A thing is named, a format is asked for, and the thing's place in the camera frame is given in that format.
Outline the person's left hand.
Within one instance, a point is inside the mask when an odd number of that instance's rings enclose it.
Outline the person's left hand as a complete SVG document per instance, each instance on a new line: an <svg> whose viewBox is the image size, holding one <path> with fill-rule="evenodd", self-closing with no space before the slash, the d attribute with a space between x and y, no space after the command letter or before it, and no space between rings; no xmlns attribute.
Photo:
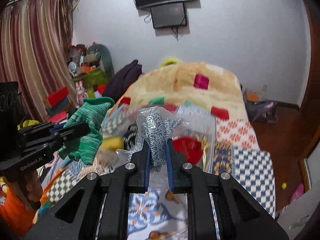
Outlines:
<svg viewBox="0 0 320 240"><path fill-rule="evenodd" d="M25 175L26 189L28 192L28 199L33 202L40 201L43 195L43 188L39 179L37 171L33 171Z"/></svg>

